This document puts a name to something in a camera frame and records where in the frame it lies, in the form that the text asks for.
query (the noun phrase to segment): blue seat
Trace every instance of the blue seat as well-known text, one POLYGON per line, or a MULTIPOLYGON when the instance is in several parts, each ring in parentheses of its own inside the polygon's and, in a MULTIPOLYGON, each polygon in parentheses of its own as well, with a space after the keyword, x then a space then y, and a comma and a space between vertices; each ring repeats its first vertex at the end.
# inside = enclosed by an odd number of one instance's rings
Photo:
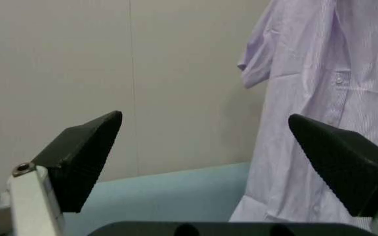
POLYGON ((88 235, 117 221, 228 221, 242 197, 249 164, 100 182, 81 213, 65 214, 65 235, 88 235))

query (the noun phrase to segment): wall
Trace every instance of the wall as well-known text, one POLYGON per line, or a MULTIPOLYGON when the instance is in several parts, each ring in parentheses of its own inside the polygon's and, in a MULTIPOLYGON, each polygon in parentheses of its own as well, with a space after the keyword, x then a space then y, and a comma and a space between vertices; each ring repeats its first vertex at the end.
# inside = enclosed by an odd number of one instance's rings
POLYGON ((235 63, 267 1, 0 0, 0 186, 64 128, 124 113, 101 180, 247 161, 264 85, 235 63))

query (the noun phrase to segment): hanging shirt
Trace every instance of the hanging shirt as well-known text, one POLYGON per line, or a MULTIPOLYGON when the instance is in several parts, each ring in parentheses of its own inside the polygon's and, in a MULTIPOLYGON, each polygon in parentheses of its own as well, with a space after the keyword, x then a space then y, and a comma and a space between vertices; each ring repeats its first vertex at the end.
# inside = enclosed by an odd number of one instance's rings
POLYGON ((378 1, 272 0, 239 67, 268 80, 246 193, 232 221, 340 222, 351 217, 288 127, 293 113, 354 130, 378 145, 378 1))

